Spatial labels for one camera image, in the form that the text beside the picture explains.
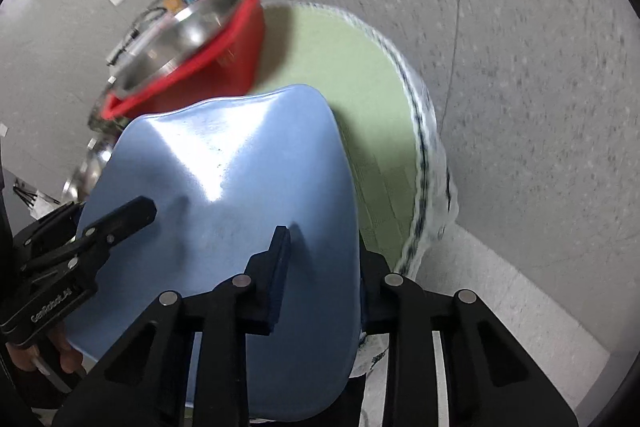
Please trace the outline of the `person's left hand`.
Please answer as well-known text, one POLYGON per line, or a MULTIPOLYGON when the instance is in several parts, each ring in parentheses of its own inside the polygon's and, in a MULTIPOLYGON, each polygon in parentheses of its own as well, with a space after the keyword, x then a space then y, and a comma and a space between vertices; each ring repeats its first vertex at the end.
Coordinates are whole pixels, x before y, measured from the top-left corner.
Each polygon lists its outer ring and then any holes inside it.
POLYGON ((84 356, 66 338, 64 323, 58 323, 53 329, 50 329, 47 333, 47 338, 48 340, 45 343, 34 343, 27 348, 20 348, 14 346, 13 343, 6 343, 6 349, 8 349, 13 364, 19 369, 23 369, 23 371, 32 372, 38 369, 37 360, 43 359, 50 363, 53 359, 57 359, 56 364, 66 374, 73 374, 82 369, 84 356), (55 355, 44 355, 42 353, 42 347, 49 345, 54 348, 55 355))

